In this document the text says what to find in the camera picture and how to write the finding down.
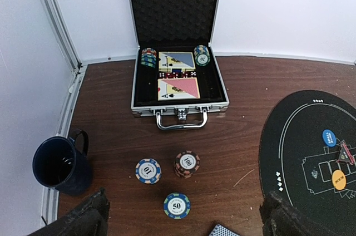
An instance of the dark blue mug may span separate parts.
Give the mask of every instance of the dark blue mug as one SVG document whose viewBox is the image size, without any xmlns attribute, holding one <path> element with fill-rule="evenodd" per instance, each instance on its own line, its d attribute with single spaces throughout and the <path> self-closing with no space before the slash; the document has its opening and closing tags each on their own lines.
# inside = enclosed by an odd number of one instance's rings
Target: dark blue mug
<svg viewBox="0 0 356 236">
<path fill-rule="evenodd" d="M 75 143 L 83 136 L 83 151 L 80 153 Z M 88 134 L 77 129 L 68 139 L 51 137 L 37 149 L 32 161 L 32 169 L 39 183 L 69 195 L 84 193 L 93 181 L 93 170 L 87 159 Z"/>
</svg>

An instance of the wood grain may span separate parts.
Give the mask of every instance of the wood grain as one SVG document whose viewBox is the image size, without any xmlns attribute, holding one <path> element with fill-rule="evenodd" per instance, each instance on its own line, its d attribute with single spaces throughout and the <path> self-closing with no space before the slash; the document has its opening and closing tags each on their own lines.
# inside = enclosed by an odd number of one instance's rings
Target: wood grain
<svg viewBox="0 0 356 236">
<path fill-rule="evenodd" d="M 219 57 L 218 63 L 229 109 L 210 114 L 201 130 L 175 132 L 160 131 L 153 117 L 132 116 L 133 61 L 90 65 L 72 127 L 90 136 L 88 157 L 95 179 L 83 196 L 60 196 L 59 216 L 104 187 L 111 202 L 109 235 L 205 236 L 216 223 L 244 236 L 262 235 L 258 153 L 269 112 L 283 97 L 306 89 L 330 92 L 356 105 L 356 69 L 256 57 Z M 164 122 L 173 121 L 164 117 Z M 201 157 L 199 171 L 185 180 L 172 168 L 182 150 L 194 150 Z M 150 186 L 136 179 L 135 166 L 142 158 L 161 164 L 159 183 Z M 163 212 L 163 201 L 172 192 L 185 193 L 191 200 L 192 210 L 183 220 L 172 220 Z"/>
</svg>

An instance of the poker set case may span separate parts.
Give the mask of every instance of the poker set case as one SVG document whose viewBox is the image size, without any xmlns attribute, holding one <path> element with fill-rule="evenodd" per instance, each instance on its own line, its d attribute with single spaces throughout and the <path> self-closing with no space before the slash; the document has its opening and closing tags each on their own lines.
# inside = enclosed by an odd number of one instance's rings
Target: poker set case
<svg viewBox="0 0 356 236">
<path fill-rule="evenodd" d="M 218 1 L 130 0 L 138 46 L 131 99 L 135 117 L 155 116 L 161 130 L 194 129 L 207 123 L 208 113 L 227 110 L 228 95 L 211 48 Z M 210 54 L 208 64 L 195 66 L 199 98 L 160 100 L 159 53 L 194 53 L 198 45 L 206 46 Z M 146 48 L 157 53 L 155 68 L 141 64 L 142 50 Z M 186 123 L 188 114 L 198 113 L 202 115 L 199 124 Z M 178 123 L 163 125 L 165 115 L 176 115 Z"/>
</svg>

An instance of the white wall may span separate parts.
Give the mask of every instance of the white wall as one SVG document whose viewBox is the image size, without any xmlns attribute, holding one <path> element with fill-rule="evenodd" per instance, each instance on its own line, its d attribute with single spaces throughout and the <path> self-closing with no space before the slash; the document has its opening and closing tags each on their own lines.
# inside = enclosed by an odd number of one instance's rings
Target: white wall
<svg viewBox="0 0 356 236">
<path fill-rule="evenodd" d="M 128 0 L 58 1 L 81 60 L 135 54 Z M 214 50 L 353 62 L 355 1 L 220 0 Z"/>
<path fill-rule="evenodd" d="M 40 0 L 0 0 L 0 235 L 41 223 L 36 148 L 55 134 L 70 70 Z"/>
</svg>

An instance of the case handle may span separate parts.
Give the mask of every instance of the case handle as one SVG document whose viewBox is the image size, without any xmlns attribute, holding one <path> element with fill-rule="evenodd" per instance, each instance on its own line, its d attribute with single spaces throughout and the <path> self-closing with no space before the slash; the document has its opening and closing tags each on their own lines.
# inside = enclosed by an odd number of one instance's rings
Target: case handle
<svg viewBox="0 0 356 236">
<path fill-rule="evenodd" d="M 161 130 L 181 130 L 181 129 L 200 129 L 205 126 L 207 122 L 207 109 L 203 108 L 200 110 L 202 113 L 202 122 L 198 125 L 196 124 L 182 124 L 182 125 L 172 125 L 172 126 L 163 126 L 162 125 L 162 112 L 156 111 L 156 121 L 157 126 Z"/>
</svg>

